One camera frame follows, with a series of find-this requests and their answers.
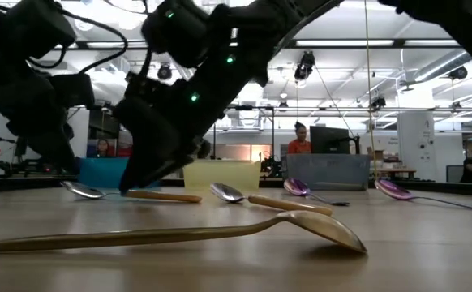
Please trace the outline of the wooden desk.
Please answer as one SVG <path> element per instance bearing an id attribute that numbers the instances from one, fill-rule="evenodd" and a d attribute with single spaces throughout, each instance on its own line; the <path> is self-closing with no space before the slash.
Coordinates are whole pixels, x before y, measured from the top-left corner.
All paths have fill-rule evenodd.
<path id="1" fill-rule="evenodd" d="M 380 168 L 377 170 L 378 176 L 383 178 L 408 178 L 413 179 L 416 173 L 414 169 L 408 168 L 399 168 L 399 169 L 388 169 L 388 168 Z"/>

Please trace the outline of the blue plastic bin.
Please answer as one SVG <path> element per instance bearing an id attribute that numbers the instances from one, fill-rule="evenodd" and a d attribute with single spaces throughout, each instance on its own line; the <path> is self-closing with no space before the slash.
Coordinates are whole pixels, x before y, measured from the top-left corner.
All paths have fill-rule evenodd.
<path id="1" fill-rule="evenodd" d="M 87 157 L 80 158 L 76 162 L 79 173 L 77 180 L 89 187 L 116 188 L 127 190 L 122 181 L 125 171 L 133 174 L 138 162 L 133 162 L 128 157 Z"/>

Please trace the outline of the grey plastic bin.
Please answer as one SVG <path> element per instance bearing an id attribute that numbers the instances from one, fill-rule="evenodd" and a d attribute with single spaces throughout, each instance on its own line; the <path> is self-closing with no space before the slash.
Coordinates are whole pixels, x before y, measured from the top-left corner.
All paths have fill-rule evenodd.
<path id="1" fill-rule="evenodd" d="M 370 158 L 361 154 L 287 154 L 281 158 L 283 178 L 294 178 L 313 191 L 364 191 Z"/>

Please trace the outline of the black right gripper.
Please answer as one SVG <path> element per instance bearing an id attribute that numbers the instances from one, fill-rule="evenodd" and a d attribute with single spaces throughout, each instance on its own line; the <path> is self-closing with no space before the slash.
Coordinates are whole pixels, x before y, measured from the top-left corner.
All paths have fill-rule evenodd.
<path id="1" fill-rule="evenodd" d="M 146 187 L 178 169 L 224 112 L 224 76 L 194 75 L 173 84 L 130 75 L 114 116 L 132 135 L 118 189 Z"/>

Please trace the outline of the white pillar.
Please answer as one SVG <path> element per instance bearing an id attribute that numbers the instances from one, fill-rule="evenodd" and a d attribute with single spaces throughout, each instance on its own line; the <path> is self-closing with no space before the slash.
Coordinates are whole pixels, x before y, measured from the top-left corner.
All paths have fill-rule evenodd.
<path id="1" fill-rule="evenodd" d="M 422 180 L 437 179 L 435 128 L 432 112 L 408 111 L 397 116 L 399 156 Z"/>

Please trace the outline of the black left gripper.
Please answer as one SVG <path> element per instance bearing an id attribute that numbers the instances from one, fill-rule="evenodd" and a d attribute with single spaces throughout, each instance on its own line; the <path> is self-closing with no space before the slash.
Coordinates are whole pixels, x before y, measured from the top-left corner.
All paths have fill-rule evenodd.
<path id="1" fill-rule="evenodd" d="M 16 136 L 27 136 L 28 146 L 45 160 L 71 174 L 78 163 L 67 138 L 74 132 L 67 122 L 68 106 L 49 79 L 31 76 L 0 85 L 0 114 Z"/>

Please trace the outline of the yellow plastic bin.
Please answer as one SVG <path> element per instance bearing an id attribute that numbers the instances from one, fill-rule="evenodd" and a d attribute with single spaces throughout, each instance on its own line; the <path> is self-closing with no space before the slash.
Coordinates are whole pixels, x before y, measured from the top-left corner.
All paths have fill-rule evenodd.
<path id="1" fill-rule="evenodd" d="M 258 161 L 199 159 L 182 170 L 187 190 L 208 190 L 213 183 L 223 183 L 240 191 L 258 191 L 260 188 Z"/>

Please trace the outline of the gold spoon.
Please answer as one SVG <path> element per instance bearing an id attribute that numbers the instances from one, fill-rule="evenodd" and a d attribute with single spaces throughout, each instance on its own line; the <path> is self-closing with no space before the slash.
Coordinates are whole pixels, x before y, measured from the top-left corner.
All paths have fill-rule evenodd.
<path id="1" fill-rule="evenodd" d="M 296 225 L 352 251 L 362 253 L 367 251 L 360 238 L 337 219 L 308 211 L 289 211 L 278 213 L 275 217 L 250 225 L 53 234 L 10 238 L 0 240 L 0 252 L 135 246 L 235 238 L 257 234 L 282 222 Z"/>

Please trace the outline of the black metal gantry frame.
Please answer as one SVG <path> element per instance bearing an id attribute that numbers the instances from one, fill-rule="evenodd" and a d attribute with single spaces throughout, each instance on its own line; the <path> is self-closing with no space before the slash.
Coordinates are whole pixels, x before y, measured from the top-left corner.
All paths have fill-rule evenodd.
<path id="1" fill-rule="evenodd" d="M 271 106 L 232 105 L 204 135 L 197 154 L 207 159 L 261 161 L 275 155 L 276 113 Z M 117 139 L 129 144 L 132 138 L 108 109 L 95 110 L 89 123 L 93 139 Z"/>

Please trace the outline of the black computer monitor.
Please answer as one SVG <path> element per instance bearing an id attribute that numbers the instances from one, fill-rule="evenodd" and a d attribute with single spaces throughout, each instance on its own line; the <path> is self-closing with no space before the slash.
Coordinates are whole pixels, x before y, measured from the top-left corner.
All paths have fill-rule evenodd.
<path id="1" fill-rule="evenodd" d="M 311 152 L 314 154 L 349 154 L 349 131 L 341 128 L 310 126 Z"/>

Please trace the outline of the black aluminium table frame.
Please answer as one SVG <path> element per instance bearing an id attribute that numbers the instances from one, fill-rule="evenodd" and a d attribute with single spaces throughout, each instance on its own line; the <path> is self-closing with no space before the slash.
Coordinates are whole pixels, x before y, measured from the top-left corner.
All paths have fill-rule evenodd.
<path id="1" fill-rule="evenodd" d="M 0 178 L 0 191 L 16 191 L 59 187 L 61 177 Z M 395 180 L 395 184 L 406 190 L 472 195 L 472 183 L 424 182 L 418 180 Z"/>

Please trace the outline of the silver spoon wooden handle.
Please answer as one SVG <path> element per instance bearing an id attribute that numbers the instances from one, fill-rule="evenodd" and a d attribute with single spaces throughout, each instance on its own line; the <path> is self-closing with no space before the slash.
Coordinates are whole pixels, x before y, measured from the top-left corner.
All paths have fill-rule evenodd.
<path id="1" fill-rule="evenodd" d="M 252 204 L 258 204 L 270 208 L 278 208 L 285 211 L 309 211 L 326 216 L 332 216 L 333 214 L 332 209 L 327 207 L 300 204 L 288 200 L 276 200 L 261 195 L 245 196 L 241 191 L 219 182 L 213 183 L 210 186 L 210 190 L 216 197 L 229 203 L 239 203 L 247 200 Z"/>
<path id="2" fill-rule="evenodd" d="M 79 182 L 63 181 L 61 185 L 68 191 L 75 195 L 84 197 L 90 200 L 99 200 L 108 195 L 120 195 L 124 198 L 143 199 L 143 200 L 169 200 L 185 203 L 200 203 L 202 198 L 197 195 L 181 195 L 171 194 L 158 191 L 143 191 L 143 190 L 129 190 L 125 192 L 120 191 L 103 191 L 94 187 L 86 186 Z"/>

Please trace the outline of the cardboard box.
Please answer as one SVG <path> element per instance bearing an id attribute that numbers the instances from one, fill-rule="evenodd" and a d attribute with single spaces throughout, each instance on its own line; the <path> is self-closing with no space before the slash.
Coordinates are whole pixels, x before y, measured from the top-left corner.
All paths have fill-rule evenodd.
<path id="1" fill-rule="evenodd" d="M 384 150 L 383 149 L 367 147 L 367 155 L 369 156 L 371 161 L 375 161 L 380 164 L 384 163 Z"/>

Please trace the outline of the iridescent purple teal spoon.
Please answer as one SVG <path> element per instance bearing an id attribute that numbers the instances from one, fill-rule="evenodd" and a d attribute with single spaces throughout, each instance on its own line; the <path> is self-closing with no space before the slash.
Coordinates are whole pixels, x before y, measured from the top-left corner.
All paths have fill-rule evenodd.
<path id="1" fill-rule="evenodd" d="M 350 205 L 350 203 L 346 201 L 328 200 L 320 195 L 315 195 L 311 192 L 311 189 L 308 187 L 307 184 L 296 178 L 287 178 L 283 182 L 283 187 L 292 195 L 309 196 L 322 203 L 329 204 L 332 206 L 348 207 Z"/>
<path id="2" fill-rule="evenodd" d="M 403 201 L 410 201 L 410 200 L 430 200 L 430 201 L 435 201 L 438 203 L 442 204 L 450 204 L 453 206 L 461 207 L 461 208 L 468 208 L 472 209 L 472 205 L 469 204 L 462 204 L 458 202 L 453 202 L 453 201 L 447 201 L 447 200 L 440 200 L 440 199 L 435 199 L 431 197 L 426 197 L 426 196 L 416 196 L 410 191 L 406 190 L 403 187 L 398 186 L 397 184 L 383 180 L 383 179 L 377 179 L 374 181 L 375 188 L 385 195 L 394 198 L 395 200 L 403 200 Z"/>

